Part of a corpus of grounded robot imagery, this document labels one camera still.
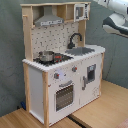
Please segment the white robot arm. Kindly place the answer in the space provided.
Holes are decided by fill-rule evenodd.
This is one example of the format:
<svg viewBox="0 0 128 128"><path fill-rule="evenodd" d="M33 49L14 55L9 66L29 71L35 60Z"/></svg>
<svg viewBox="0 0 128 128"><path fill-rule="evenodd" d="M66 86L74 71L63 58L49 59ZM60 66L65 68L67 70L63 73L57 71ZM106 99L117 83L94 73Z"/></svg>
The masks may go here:
<svg viewBox="0 0 128 128"><path fill-rule="evenodd" d="M94 0L99 5L113 10L114 13L103 20L103 29L110 34L116 34L128 38L128 0Z"/></svg>

